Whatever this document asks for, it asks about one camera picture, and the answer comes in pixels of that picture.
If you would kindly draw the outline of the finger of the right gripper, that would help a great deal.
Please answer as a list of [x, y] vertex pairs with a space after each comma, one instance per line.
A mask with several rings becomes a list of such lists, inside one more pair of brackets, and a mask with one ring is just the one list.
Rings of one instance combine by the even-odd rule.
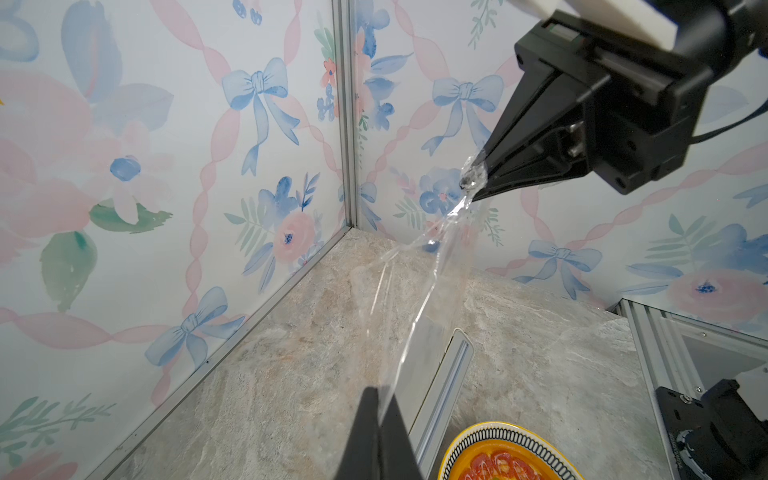
[[475, 201], [512, 190], [581, 178], [591, 172], [582, 122], [547, 127], [534, 139], [512, 146], [487, 142], [475, 159], [486, 172]]
[[488, 168], [526, 168], [565, 159], [566, 120], [580, 107], [585, 84], [537, 60], [526, 67], [483, 147]]

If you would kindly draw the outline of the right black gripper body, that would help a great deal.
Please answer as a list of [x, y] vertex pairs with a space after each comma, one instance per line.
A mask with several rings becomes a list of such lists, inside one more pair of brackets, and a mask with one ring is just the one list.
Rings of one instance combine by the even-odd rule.
[[566, 124], [584, 124], [590, 173], [620, 194], [682, 166], [708, 66], [562, 12], [534, 26], [515, 51], [523, 71], [540, 60], [585, 84]]

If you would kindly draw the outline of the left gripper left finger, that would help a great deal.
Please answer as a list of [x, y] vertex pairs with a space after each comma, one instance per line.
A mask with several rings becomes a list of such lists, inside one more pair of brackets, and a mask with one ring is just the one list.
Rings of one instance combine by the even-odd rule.
[[378, 390], [366, 387], [361, 394], [335, 480], [379, 478]]

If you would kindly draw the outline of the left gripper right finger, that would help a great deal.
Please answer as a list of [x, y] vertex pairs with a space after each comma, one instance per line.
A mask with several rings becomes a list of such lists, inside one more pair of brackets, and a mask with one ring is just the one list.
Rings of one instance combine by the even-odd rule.
[[379, 425], [379, 478], [423, 479], [395, 396], [387, 406]]

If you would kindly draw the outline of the yellow plate with food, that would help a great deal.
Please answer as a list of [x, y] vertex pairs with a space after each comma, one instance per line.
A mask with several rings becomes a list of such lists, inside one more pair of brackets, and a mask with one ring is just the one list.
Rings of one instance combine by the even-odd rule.
[[505, 422], [463, 430], [445, 453], [438, 477], [455, 479], [580, 479], [581, 473], [549, 442]]

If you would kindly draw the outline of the cream plastic wrap dispenser box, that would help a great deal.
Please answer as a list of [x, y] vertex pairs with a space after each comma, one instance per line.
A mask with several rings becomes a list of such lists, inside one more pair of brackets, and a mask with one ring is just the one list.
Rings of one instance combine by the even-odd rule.
[[443, 333], [437, 326], [416, 328], [395, 384], [395, 399], [424, 479], [433, 469], [474, 356], [463, 330], [455, 329], [448, 339]]

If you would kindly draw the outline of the clear plastic wrap sheet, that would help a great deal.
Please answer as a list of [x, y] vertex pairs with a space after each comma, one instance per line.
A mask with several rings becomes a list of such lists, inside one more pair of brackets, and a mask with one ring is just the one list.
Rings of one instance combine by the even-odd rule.
[[489, 180], [486, 157], [479, 151], [463, 165], [455, 206], [364, 271], [370, 297], [363, 319], [378, 418], [397, 403], [403, 419], [414, 419], [448, 349], [487, 214], [479, 200]]

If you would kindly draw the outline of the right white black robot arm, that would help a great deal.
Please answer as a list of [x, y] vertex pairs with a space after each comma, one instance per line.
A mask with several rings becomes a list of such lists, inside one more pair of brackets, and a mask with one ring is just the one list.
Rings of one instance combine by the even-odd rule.
[[621, 194], [679, 169], [709, 87], [767, 50], [763, 1], [600, 2], [516, 42], [523, 76], [476, 164], [476, 199], [599, 175]]

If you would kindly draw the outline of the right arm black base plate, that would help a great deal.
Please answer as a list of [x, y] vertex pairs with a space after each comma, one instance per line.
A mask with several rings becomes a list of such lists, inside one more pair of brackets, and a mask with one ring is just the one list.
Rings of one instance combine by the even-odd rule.
[[655, 390], [662, 438], [679, 479], [765, 479], [767, 422], [752, 411], [735, 379], [722, 379], [699, 398]]

